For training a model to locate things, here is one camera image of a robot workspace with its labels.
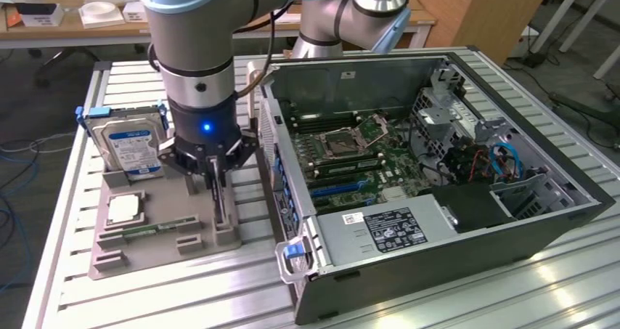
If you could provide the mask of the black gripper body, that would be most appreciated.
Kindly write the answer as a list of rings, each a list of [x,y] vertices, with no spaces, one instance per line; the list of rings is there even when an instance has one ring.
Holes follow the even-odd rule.
[[[213,107],[193,108],[169,100],[175,126],[175,147],[189,152],[204,148],[208,155],[217,156],[219,145],[231,145],[240,138],[236,118],[236,98],[231,95]]]

